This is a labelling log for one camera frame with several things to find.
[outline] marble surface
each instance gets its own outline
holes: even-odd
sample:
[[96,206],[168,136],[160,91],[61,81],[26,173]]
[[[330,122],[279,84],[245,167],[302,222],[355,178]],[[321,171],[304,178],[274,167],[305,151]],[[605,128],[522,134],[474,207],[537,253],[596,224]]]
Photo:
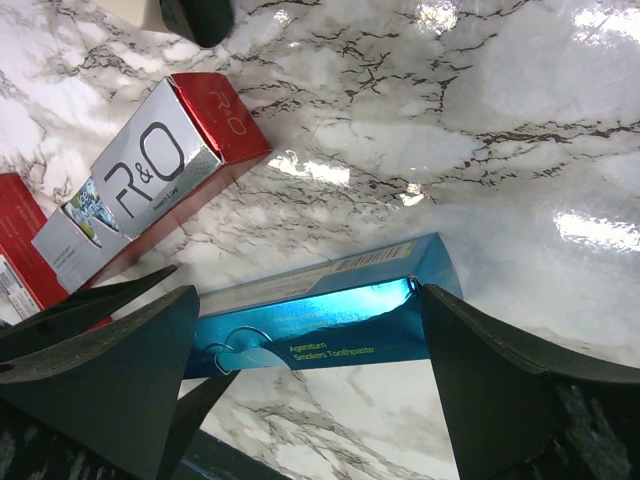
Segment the marble surface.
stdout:
[[[640,2],[234,3],[201,50],[0,0],[2,170],[50,213],[163,75],[220,71],[276,153],[127,276],[204,293],[440,231],[469,302],[640,365]],[[457,478],[426,361],[243,372],[204,428],[293,479]]]

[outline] white label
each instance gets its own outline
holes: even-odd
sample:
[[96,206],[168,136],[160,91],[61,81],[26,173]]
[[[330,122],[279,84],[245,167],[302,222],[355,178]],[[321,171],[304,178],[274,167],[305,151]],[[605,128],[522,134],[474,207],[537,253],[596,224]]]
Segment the white label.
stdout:
[[411,253],[413,245],[414,242],[408,242],[346,260],[338,260],[318,267],[311,267],[301,272],[279,275],[275,278],[204,295],[200,302],[200,315],[211,315],[212,313],[234,310],[249,305],[264,304],[304,295],[326,275],[356,270],[406,257]]
[[29,290],[22,284],[4,255],[0,255],[0,287],[2,287],[5,295],[23,320],[40,311],[40,307],[38,307]]

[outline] metallic blue box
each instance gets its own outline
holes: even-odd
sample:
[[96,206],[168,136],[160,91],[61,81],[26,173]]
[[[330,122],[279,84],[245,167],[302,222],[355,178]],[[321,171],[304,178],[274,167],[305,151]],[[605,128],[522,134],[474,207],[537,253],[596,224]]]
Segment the metallic blue box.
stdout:
[[438,234],[205,295],[185,378],[428,358],[424,284],[462,296]]

